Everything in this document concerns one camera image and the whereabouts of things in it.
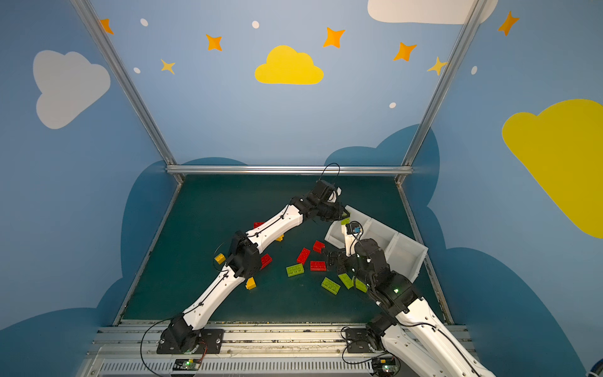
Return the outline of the green brick front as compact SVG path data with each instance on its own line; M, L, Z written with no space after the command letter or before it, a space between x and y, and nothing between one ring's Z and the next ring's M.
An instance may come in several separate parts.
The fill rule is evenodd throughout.
M341 286L331 279L325 277L321 282L321 287L333 295L337 295L341 289Z

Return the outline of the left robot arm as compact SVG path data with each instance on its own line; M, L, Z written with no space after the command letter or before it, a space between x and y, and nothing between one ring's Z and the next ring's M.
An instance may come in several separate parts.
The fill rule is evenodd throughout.
M192 354L202 343L202 330L212 314L240 286L262 268L262 253L286 232L304 221L339 221L350 215L339 199L342 189L336 184L319 180L304 196L295 196L265 224L238 231L232 238L229 256L223 267L200 297L182 313L170 320L161 333L158 354Z

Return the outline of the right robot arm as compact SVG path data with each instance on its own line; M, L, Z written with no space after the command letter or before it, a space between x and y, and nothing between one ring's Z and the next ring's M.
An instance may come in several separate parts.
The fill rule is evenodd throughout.
M383 311L367 329L383 349L420 376L493 376L443 325L406 276L392 270L372 239L353 250L327 249L327 267L352 273L367 286L367 296Z

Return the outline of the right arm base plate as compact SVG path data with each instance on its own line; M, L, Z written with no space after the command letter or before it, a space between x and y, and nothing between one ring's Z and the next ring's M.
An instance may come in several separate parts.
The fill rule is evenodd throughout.
M377 353L383 349L377 336L366 328L345 327L342 329L342 337L347 353Z

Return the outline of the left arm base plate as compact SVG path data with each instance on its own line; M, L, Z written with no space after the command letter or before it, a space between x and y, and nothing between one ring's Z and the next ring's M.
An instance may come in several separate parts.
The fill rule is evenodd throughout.
M177 332L172 328L163 331L156 352L158 354L202 355L220 353L224 331L221 329L202 329Z

